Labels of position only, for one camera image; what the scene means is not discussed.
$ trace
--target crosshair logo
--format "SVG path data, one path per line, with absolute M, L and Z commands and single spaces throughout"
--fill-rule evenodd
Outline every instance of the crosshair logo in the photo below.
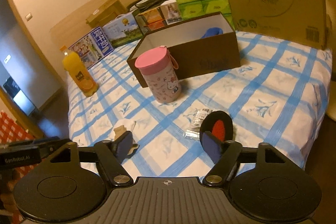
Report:
M 170 184 L 172 184 L 173 182 L 172 182 L 171 180 L 165 180 L 163 183 L 166 184 L 166 185 L 170 185 Z

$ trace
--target pink lid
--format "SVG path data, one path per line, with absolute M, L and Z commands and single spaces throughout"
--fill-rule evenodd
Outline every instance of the pink lid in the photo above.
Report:
M 166 47 L 156 47 L 141 54 L 135 61 L 135 66 L 143 75 L 152 75 L 163 70 L 170 58 Z

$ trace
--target hello kitty print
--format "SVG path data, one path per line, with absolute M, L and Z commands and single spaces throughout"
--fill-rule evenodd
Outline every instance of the hello kitty print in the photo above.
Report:
M 171 62 L 163 70 L 152 75 L 143 75 L 143 78 L 159 103 L 170 103 L 181 93 L 181 85 Z

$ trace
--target door frame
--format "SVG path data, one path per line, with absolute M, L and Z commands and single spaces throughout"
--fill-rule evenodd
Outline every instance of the door frame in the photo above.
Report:
M 35 40 L 33 39 L 31 33 L 29 32 L 27 26 L 25 25 L 23 19 L 21 18 L 16 5 L 14 4 L 13 0 L 7 0 L 13 15 L 20 26 L 21 30 L 23 31 L 24 35 L 27 37 L 29 43 L 32 45 L 33 49 L 37 53 L 37 55 L 40 57 L 41 61 L 44 63 L 46 68 L 51 72 L 52 75 L 56 77 L 56 79 L 59 81 L 61 85 L 64 84 L 62 78 L 58 75 L 56 70 L 53 68 L 53 66 L 50 64 L 50 62 L 47 60 L 45 55 L 42 53 L 39 46 L 36 44 Z M 39 129 L 38 126 L 36 126 L 29 117 L 14 103 L 14 101 L 9 97 L 9 95 L 4 91 L 2 87 L 0 87 L 0 99 L 4 102 L 6 107 L 9 109 L 9 111 L 13 114 L 13 116 L 16 118 L 16 122 L 19 123 L 25 130 L 28 129 L 29 133 L 32 134 L 36 138 L 42 138 L 44 136 L 44 133 Z

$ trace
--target red checkered cloth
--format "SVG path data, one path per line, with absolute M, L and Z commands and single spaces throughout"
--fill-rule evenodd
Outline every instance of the red checkered cloth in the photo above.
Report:
M 12 118 L 10 118 L 7 113 L 0 112 L 0 143 L 11 143 L 16 141 L 24 141 L 24 140 L 33 140 L 34 137 L 27 133 L 21 126 L 14 122 Z M 33 165 L 18 167 L 16 170 L 20 174 L 22 178 L 26 175 L 31 169 L 33 169 Z M 22 217 L 20 213 L 15 213 L 12 217 L 12 224 L 18 224 L 22 221 Z

